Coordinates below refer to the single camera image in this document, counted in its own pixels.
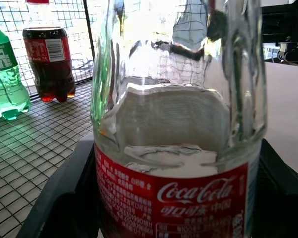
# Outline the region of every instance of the bottle cap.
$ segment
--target bottle cap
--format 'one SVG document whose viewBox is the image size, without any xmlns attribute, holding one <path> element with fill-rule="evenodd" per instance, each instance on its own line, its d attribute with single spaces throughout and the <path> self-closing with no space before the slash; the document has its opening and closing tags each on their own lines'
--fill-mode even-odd
<svg viewBox="0 0 298 238">
<path fill-rule="evenodd" d="M 31 3 L 31 4 L 42 4 L 46 5 L 50 3 L 50 0 L 25 0 L 26 3 Z"/>
</svg>

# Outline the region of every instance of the bottle label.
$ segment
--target bottle label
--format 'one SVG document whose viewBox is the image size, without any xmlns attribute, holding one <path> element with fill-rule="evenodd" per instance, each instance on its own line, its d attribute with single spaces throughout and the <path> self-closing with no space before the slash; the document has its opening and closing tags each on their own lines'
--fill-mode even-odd
<svg viewBox="0 0 298 238">
<path fill-rule="evenodd" d="M 126 168 L 97 146 L 95 153 L 99 191 L 110 215 L 102 221 L 106 237 L 244 237 L 247 184 L 255 183 L 248 181 L 248 162 L 207 177 L 165 178 Z"/>
<path fill-rule="evenodd" d="M 0 71 L 16 67 L 17 65 L 11 42 L 0 44 Z"/>
<path fill-rule="evenodd" d="M 70 60 L 67 37 L 59 39 L 25 39 L 25 48 L 30 62 L 58 62 Z"/>
</svg>

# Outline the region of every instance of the white table surface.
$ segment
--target white table surface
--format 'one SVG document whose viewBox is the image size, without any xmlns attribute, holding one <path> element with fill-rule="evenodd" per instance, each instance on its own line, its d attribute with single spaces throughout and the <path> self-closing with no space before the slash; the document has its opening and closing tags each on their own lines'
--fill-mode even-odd
<svg viewBox="0 0 298 238">
<path fill-rule="evenodd" d="M 265 138 L 298 173 L 298 67 L 266 63 L 268 130 Z"/>
</svg>

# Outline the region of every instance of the green soda bottle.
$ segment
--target green soda bottle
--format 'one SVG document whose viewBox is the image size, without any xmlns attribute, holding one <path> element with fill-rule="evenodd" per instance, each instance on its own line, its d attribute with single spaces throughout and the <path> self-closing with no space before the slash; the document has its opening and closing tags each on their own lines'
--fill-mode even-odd
<svg viewBox="0 0 298 238">
<path fill-rule="evenodd" d="M 0 30 L 0 117 L 14 120 L 19 112 L 30 108 L 29 93 L 21 83 L 10 39 Z"/>
</svg>

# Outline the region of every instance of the wire rack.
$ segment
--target wire rack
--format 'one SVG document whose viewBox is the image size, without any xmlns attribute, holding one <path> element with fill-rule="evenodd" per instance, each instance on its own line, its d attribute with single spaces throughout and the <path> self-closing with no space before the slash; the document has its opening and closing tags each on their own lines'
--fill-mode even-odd
<svg viewBox="0 0 298 238">
<path fill-rule="evenodd" d="M 76 82 L 93 76 L 88 24 L 83 0 L 50 0 L 51 14 L 64 26 L 69 39 L 72 74 Z M 10 37 L 20 68 L 22 83 L 30 96 L 37 94 L 34 74 L 30 67 L 22 37 L 24 24 L 29 19 L 25 0 L 0 0 L 0 27 Z"/>
<path fill-rule="evenodd" d="M 16 236 L 47 179 L 92 132 L 91 82 L 64 103 L 33 103 L 18 120 L 0 119 L 0 238 Z"/>
<path fill-rule="evenodd" d="M 106 10 L 108 1 L 104 0 L 87 0 L 87 5 L 88 5 L 88 13 L 89 13 L 89 18 L 90 18 L 90 28 L 92 35 L 94 36 L 92 38 L 94 46 L 96 48 L 97 46 L 97 36 L 98 33 L 100 32 L 100 22 L 103 20 L 103 13 Z M 140 10 L 140 5 L 141 5 L 141 0 L 128 0 L 124 1 L 125 5 L 128 5 L 126 8 L 127 12 L 137 12 Z"/>
</svg>

